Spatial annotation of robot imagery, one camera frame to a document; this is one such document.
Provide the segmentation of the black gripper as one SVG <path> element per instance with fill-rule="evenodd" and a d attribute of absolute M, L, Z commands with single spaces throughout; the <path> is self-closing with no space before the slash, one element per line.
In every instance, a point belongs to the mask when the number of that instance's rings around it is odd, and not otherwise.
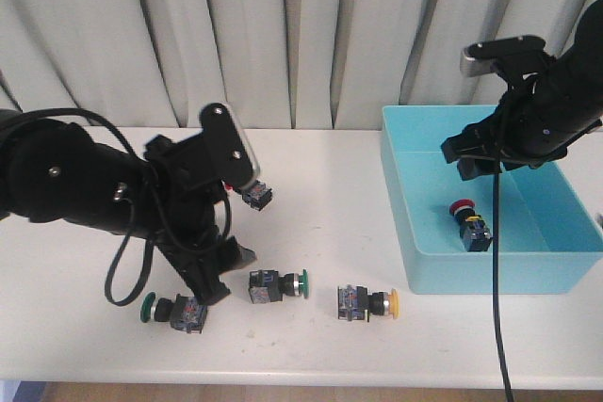
<path fill-rule="evenodd" d="M 144 157 L 155 170 L 173 235 L 202 257 L 187 259 L 182 277 L 200 304 L 215 305 L 231 294 L 220 274 L 250 265 L 257 257 L 229 235 L 232 208 L 204 140 L 200 134 L 180 142 L 158 135 L 145 145 Z"/>
<path fill-rule="evenodd" d="M 552 135 L 546 134 L 547 128 L 529 112 L 536 79 L 552 61 L 546 53 L 545 65 L 538 72 L 526 74 L 498 69 L 495 73 L 507 83 L 507 90 L 494 113 L 468 124 L 463 134 L 448 137 L 441 144 L 446 161 L 458 161 L 463 181 L 499 174 L 500 169 L 537 169 L 567 156 L 567 146 L 550 144 Z"/>

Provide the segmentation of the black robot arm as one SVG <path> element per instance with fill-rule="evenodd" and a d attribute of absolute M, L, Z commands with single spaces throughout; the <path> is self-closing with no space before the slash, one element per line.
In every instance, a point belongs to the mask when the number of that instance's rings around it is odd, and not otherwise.
<path fill-rule="evenodd" d="M 522 167 L 538 169 L 602 124 L 602 2 L 579 19 L 561 56 L 544 39 L 523 35 L 465 47 L 466 77 L 494 73 L 507 85 L 494 112 L 441 145 L 465 181 Z"/>
<path fill-rule="evenodd" d="M 1 214 L 33 223 L 59 219 L 123 240 L 141 238 L 138 297 L 160 252 L 199 302 L 213 305 L 229 291 L 224 272 L 253 262 L 255 253 L 216 222 L 215 207 L 230 191 L 246 192 L 259 166 L 229 106 L 204 107 L 201 131 L 180 142 L 157 136 L 137 154 L 94 141 L 74 122 L 106 119 L 79 108 L 1 113 Z"/>

